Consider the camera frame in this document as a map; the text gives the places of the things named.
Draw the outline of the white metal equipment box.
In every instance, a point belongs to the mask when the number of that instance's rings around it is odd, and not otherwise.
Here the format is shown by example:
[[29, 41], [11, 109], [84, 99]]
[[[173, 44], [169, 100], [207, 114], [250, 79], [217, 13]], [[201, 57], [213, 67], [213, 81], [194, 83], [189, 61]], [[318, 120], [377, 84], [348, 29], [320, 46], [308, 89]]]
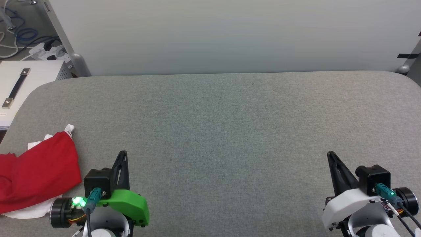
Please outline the white metal equipment box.
[[[20, 87], [10, 109], [2, 109], [13, 86], [24, 68], [31, 71]], [[12, 124], [20, 106], [36, 88], [50, 82], [70, 79], [73, 75], [64, 61], [2, 61], [0, 63], [0, 131], [6, 131]]]

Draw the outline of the white partition panel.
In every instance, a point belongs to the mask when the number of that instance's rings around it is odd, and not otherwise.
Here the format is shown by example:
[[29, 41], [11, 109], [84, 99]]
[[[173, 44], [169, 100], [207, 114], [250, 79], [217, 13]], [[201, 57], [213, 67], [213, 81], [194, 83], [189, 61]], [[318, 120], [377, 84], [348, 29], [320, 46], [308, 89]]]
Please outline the white partition panel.
[[421, 0], [50, 0], [92, 76], [395, 71]]

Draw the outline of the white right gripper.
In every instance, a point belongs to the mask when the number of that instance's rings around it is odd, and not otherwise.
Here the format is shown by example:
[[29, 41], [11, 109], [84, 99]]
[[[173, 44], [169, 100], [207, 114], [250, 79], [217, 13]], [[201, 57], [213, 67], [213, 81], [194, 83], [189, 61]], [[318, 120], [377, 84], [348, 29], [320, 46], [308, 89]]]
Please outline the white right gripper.
[[324, 228], [336, 228], [348, 220], [348, 228], [385, 224], [385, 210], [380, 196], [368, 196], [358, 188], [358, 180], [333, 151], [327, 153], [335, 198], [322, 212]]

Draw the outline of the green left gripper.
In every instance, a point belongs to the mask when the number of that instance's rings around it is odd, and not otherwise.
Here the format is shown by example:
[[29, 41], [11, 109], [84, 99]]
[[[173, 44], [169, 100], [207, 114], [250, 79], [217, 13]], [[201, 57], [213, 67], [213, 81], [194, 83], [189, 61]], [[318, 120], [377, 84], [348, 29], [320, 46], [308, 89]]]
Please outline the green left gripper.
[[121, 150], [111, 168], [114, 192], [108, 199], [99, 200], [98, 207], [110, 207], [113, 210], [131, 218], [134, 225], [149, 225], [149, 208], [146, 199], [130, 191], [128, 171], [128, 155], [126, 150]]

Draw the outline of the grey partition post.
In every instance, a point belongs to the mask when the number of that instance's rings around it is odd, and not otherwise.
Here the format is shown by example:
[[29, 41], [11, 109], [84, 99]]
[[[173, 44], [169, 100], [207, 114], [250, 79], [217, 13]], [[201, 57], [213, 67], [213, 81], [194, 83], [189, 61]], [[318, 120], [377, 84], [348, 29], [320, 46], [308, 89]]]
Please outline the grey partition post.
[[68, 37], [66, 36], [64, 29], [57, 17], [57, 14], [54, 12], [54, 9], [51, 5], [51, 1], [50, 0], [41, 0], [44, 9], [46, 11], [46, 14], [48, 16], [48, 18], [50, 19], [55, 31], [57, 32], [60, 40], [62, 41], [62, 44], [64, 46], [64, 49], [66, 49], [67, 53], [69, 54], [69, 57], [71, 59], [71, 62], [73, 63], [73, 68], [76, 70], [77, 75], [80, 77], [90, 77], [91, 73], [88, 69], [88, 67], [86, 66], [86, 63], [83, 59], [83, 57], [76, 53], [70, 42]]

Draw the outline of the red and white basketball jersey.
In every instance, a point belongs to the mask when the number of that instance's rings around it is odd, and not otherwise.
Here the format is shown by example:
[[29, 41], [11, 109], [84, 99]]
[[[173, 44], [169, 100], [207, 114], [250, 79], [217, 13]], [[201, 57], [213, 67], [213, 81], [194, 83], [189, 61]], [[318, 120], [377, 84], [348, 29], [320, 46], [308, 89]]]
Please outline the red and white basketball jersey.
[[82, 181], [73, 125], [28, 144], [20, 156], [0, 154], [0, 215], [37, 219]]

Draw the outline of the white power strip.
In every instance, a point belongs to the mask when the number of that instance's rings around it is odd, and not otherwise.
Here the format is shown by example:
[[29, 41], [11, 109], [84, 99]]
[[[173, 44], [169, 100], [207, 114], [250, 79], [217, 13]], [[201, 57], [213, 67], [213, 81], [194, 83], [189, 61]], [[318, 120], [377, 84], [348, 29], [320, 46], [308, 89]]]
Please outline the white power strip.
[[63, 45], [59, 45], [56, 47], [51, 47], [51, 49], [44, 48], [45, 43], [42, 42], [32, 49], [30, 49], [29, 54], [30, 56], [38, 61], [64, 61], [65, 63], [69, 63], [71, 61], [69, 54], [66, 52]]

